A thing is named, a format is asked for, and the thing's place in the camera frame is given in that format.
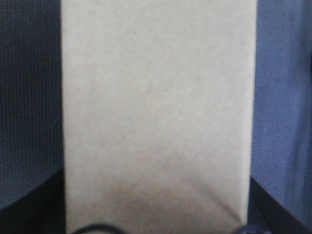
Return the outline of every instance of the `gray fabric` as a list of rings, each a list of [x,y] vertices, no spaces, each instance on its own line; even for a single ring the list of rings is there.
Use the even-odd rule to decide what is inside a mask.
[[[0,1],[0,210],[62,168],[58,0]]]
[[[252,175],[312,229],[312,2],[259,0]]]

